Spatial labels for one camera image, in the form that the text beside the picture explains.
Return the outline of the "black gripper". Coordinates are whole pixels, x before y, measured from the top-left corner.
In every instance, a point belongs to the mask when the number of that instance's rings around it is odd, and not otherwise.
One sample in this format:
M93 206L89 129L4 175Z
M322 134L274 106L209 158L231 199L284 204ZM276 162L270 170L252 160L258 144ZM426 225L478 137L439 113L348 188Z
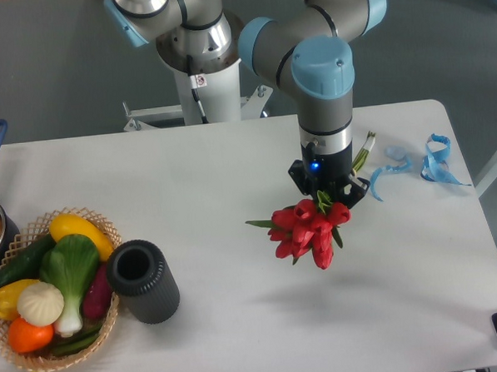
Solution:
M302 159L295 160L289 168L289 176L300 192L317 199L320 191L331 202L340 202L352 208L365 197L370 182L352 175L352 144L343 151L322 155L313 144L301 148Z

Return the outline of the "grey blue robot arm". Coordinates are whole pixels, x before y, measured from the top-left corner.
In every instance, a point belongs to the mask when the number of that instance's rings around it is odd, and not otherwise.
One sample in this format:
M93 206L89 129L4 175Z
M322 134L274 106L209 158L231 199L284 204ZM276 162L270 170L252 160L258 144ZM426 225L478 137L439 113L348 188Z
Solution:
M303 0L288 23L249 22L222 0L105 0L114 23L137 47L153 43L176 79L187 125L243 117L239 68L297 105L302 157L289 168L298 189L352 207L370 183L353 173L350 43L380 24L386 0Z

